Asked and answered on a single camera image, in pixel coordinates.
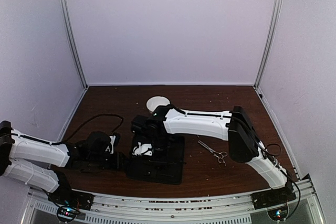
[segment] scissor handle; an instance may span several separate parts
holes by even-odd
[[[218,154],[222,156],[222,158],[227,157],[227,152],[218,152]]]

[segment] wooden table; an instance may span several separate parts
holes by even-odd
[[[117,86],[91,87],[86,93],[65,138],[83,121],[99,113],[116,113],[124,117],[118,132],[122,138],[116,150],[128,155],[131,148],[131,121],[137,114],[149,115],[146,101],[162,95],[179,108],[200,111],[231,110],[242,106],[250,117],[260,139],[265,143],[283,146],[266,110],[252,87],[244,86]],[[71,140],[84,140],[92,131],[110,133],[119,119],[102,117],[88,123]],[[226,166],[219,164],[198,143],[194,135],[186,135],[183,181],[180,185],[164,185],[131,180],[124,172],[104,170],[85,174],[78,170],[61,169],[74,189],[135,197],[199,197],[216,196],[268,188],[267,182],[246,164],[226,158]],[[228,151],[228,143],[215,138],[199,138],[215,150]],[[285,148],[278,158],[293,175],[294,171]]]

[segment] wire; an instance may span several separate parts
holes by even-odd
[[[65,143],[67,141],[69,141],[74,135],[76,135],[76,133],[83,127],[85,126],[87,123],[91,122],[93,119],[99,118],[101,116],[111,116],[114,118],[119,118],[120,119],[120,123],[112,130],[111,133],[114,133],[117,129],[119,129],[119,127],[122,125],[124,118],[118,114],[110,114],[110,113],[103,113],[103,114],[98,114],[98,115],[94,115],[93,117],[87,119],[85,122],[83,122],[67,139],[61,141],[60,143]]]
[[[298,193],[299,193],[298,202],[297,202],[294,210],[286,217],[286,220],[288,220],[290,217],[292,217],[292,215],[295,213],[295,211],[299,207],[299,204],[300,204],[300,201],[301,201],[301,190],[300,190],[299,186],[294,182],[294,180],[290,176],[288,176],[284,171],[282,171],[282,170],[280,170],[280,171],[282,172],[282,174],[284,174],[295,185],[295,187],[297,188]]]
[[[38,139],[36,137],[33,137],[33,136],[27,136],[27,135],[18,135],[16,133],[10,133],[10,134],[7,134],[7,135],[13,135],[13,136],[19,136],[19,137],[22,137],[22,138],[25,138],[25,139],[29,139],[29,140],[33,140],[35,142],[39,142],[39,143],[43,143],[43,144],[48,144],[48,145],[61,145],[67,141],[69,141],[81,128],[83,128],[83,126],[85,126],[87,123],[91,122],[93,119],[96,119],[100,116],[111,116],[111,117],[114,117],[114,118],[119,118],[120,119],[120,123],[114,127],[114,129],[112,130],[111,134],[114,133],[117,129],[119,129],[119,127],[122,125],[122,123],[124,122],[124,118],[120,115],[117,115],[117,114],[110,114],[110,113],[103,113],[103,114],[97,114],[89,119],[87,119],[85,122],[83,122],[67,139],[61,141],[61,142],[48,142],[48,141],[45,141],[45,140],[41,140],[41,139]]]
[[[267,150],[267,148],[270,147],[270,146],[277,146],[277,147],[279,147],[279,153],[277,153],[277,154],[272,154],[273,157],[278,157],[278,156],[281,155],[281,153],[282,153],[282,148],[281,148],[280,144],[277,144],[277,143],[271,143],[271,144],[266,145],[266,146],[265,146],[265,149]]]

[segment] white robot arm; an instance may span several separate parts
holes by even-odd
[[[110,157],[114,153],[116,136],[106,138],[107,144],[103,148]],[[71,168],[73,160],[84,159],[73,144],[49,142],[12,129],[8,121],[0,123],[0,176],[15,178],[48,193],[54,193],[62,183],[69,188],[65,176],[29,161]]]
[[[266,155],[264,144],[241,107],[236,106],[232,111],[204,112],[181,110],[171,104],[158,106],[149,118],[137,116],[132,122],[132,129],[135,133],[134,156],[153,156],[155,159],[158,153],[157,156],[162,159],[162,156],[168,155],[165,149],[169,141],[166,141],[165,134],[211,136],[229,141],[231,159],[251,166],[272,189],[283,188],[288,182],[287,171],[273,156]],[[141,168],[139,162],[136,166],[138,170]],[[130,177],[134,177],[134,172],[129,173]]]
[[[169,134],[194,134],[211,136],[224,141],[229,140],[228,128],[232,118],[230,111],[203,112],[203,111],[181,111],[171,109],[166,115],[163,125]],[[286,172],[275,160],[270,160],[258,147],[258,156],[246,162],[256,170],[269,184],[272,189],[284,187],[287,177],[281,172]]]

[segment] white backdrop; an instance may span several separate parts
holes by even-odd
[[[59,0],[0,0],[0,121],[50,141],[81,94]],[[0,178],[1,223],[20,223],[28,186]]]
[[[67,0],[90,85],[253,84],[274,0]]]
[[[336,0],[283,0],[261,89],[327,223],[336,209]]]

